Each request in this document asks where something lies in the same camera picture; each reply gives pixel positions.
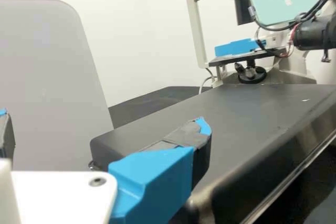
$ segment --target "black table surface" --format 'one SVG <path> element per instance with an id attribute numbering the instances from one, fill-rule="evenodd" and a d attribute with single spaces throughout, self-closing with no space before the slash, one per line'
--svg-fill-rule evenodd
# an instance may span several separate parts
<path id="1" fill-rule="evenodd" d="M 274 128 L 275 125 L 276 127 L 280 125 L 280 130 L 281 128 L 285 129 L 301 118 L 307 110 L 316 106 L 319 102 L 324 100 L 325 97 L 335 91 L 334 86 L 314 86 L 313 88 L 311 85 L 250 86 L 247 89 L 260 89 L 260 92 L 256 93 L 257 97 L 251 97 L 252 100 L 260 101 L 260 103 L 247 104 L 245 101 L 248 97 L 246 96 L 250 95 L 250 92 L 242 91 L 238 96 L 235 94 L 234 99 L 229 99 L 229 97 L 235 93 L 233 91 L 237 88 L 239 89 L 239 86 L 222 86 L 216 90 L 206 92 L 198 96 L 197 103 L 194 102 L 196 101 L 195 99 L 189 99 L 188 101 L 177 104 L 173 109 L 156 112 L 150 117 L 145 117 L 116 129 L 109 137 L 117 144 L 118 142 L 133 140 L 135 136 L 137 138 L 149 138 L 150 141 L 154 139 L 157 140 L 186 120 L 204 115 L 207 122 L 216 129 L 213 139 L 215 139 L 218 134 L 216 131 L 220 130 L 220 134 L 224 134 L 225 139 L 230 144 L 228 145 L 229 149 L 227 149 L 225 153 L 223 153 L 222 148 L 217 147 L 218 143 L 213 145 L 211 167 L 205 178 L 196 188 L 196 190 L 198 190 L 217 179 L 223 173 L 229 172 L 230 167 L 243 162 L 241 158 L 248 158 L 249 152 L 258 152 L 258 149 L 260 150 L 264 145 L 262 141 L 257 143 L 256 140 L 269 139 L 272 135 L 277 135 L 277 130 Z M 285 96 L 283 95 L 284 91 L 286 91 L 285 93 L 287 94 L 288 92 L 292 92 L 292 95 Z M 218 100 L 220 97 L 218 92 L 221 92 L 221 94 L 224 92 L 226 94 L 225 97 L 222 97 L 222 104 Z M 206 97 L 206 99 L 200 103 L 199 99 L 201 96 Z M 277 103 L 272 103 L 267 100 L 274 96 L 278 96 L 279 98 Z M 226 114 L 222 114 L 218 111 L 217 106 L 225 106 L 227 108 Z M 284 116 L 286 113 L 274 116 L 274 112 L 279 113 L 281 110 L 290 111 L 292 116 Z M 230 118 L 233 114 L 237 113 L 245 115 L 245 117 L 242 118 L 241 128 L 236 127 L 236 132 L 233 134 L 232 127 L 234 127 L 234 125 Z M 116 125 L 114 117 L 115 115 L 113 115 L 112 120 Z M 169 125 L 159 120 L 167 117 L 171 119 L 174 118 L 174 120 L 170 120 Z M 243 128 L 253 133 L 253 141 L 239 141 L 239 139 L 242 139 L 241 129 Z M 136 149 L 139 146 L 137 146 L 136 142 L 134 142 L 134 144 L 134 151 L 137 151 Z M 226 157 L 227 162 L 223 163 L 223 155 Z"/>

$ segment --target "cable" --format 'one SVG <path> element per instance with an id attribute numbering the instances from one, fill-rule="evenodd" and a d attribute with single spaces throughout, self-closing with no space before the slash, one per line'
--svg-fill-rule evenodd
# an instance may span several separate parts
<path id="1" fill-rule="evenodd" d="M 211 70 L 208 69 L 208 68 L 206 68 L 206 71 L 209 72 L 209 74 L 211 75 L 212 80 L 215 81 L 215 76 L 214 76 L 214 74 L 211 72 Z"/>
<path id="2" fill-rule="evenodd" d="M 267 52 L 271 55 L 274 55 L 275 57 L 283 58 L 283 56 L 281 54 L 278 54 L 278 52 L 276 52 L 275 50 L 269 50 L 269 49 L 264 47 L 264 45 L 262 44 L 262 42 L 259 39 L 259 30 L 260 30 L 260 27 L 258 27 L 258 29 L 256 30 L 254 39 L 255 39 L 256 43 L 258 44 L 258 46 L 261 48 L 261 50 L 263 50 L 263 51 L 265 51 L 265 52 Z"/>
<path id="3" fill-rule="evenodd" d="M 199 87 L 200 89 L 199 89 L 199 91 L 198 91 L 198 94 L 202 94 L 202 89 L 203 89 L 204 84 L 205 84 L 208 80 L 210 80 L 210 79 L 212 79 L 212 77 L 207 77 L 207 78 L 202 82 L 201 86 Z"/>
<path id="4" fill-rule="evenodd" d="M 262 44 L 262 42 L 259 39 L 259 30 L 260 30 L 260 27 L 258 27 L 258 29 L 256 30 L 255 41 L 258 44 L 258 46 L 261 48 L 261 50 L 263 50 L 263 51 L 265 51 L 265 52 L 267 52 L 271 55 L 274 55 L 277 58 L 288 58 L 289 56 L 291 56 L 293 54 L 293 51 L 290 53 L 291 40 L 289 40 L 289 42 L 288 42 L 289 47 L 288 47 L 288 50 L 287 50 L 286 54 L 278 53 L 276 50 L 269 50 L 269 49 L 265 48 L 264 45 Z"/>
<path id="5" fill-rule="evenodd" d="M 255 21 L 255 23 L 256 23 L 259 27 L 261 27 L 262 29 L 267 30 L 267 31 L 284 31 L 284 30 L 290 29 L 290 28 L 292 28 L 293 26 L 295 26 L 296 24 L 298 24 L 298 22 L 293 22 L 292 24 L 290 24 L 290 25 L 288 25 L 288 26 L 285 26 L 285 27 L 280 27 L 280 28 L 269 28 L 269 27 L 267 27 L 266 25 L 260 23 L 260 22 L 257 20 L 256 17 L 254 18 L 254 21 Z"/>

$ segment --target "red wire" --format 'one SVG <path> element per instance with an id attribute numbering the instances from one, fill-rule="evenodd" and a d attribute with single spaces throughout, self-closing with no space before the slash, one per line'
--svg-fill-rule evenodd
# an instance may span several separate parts
<path id="1" fill-rule="evenodd" d="M 293 31 L 292 31 L 292 34 L 291 34 L 291 36 L 290 36 L 290 40 L 289 41 L 293 41 L 293 39 L 294 39 L 294 33 L 295 33 L 295 30 L 296 30 L 296 28 L 299 26 L 299 24 L 296 24 L 295 25 L 295 27 L 293 27 Z"/>

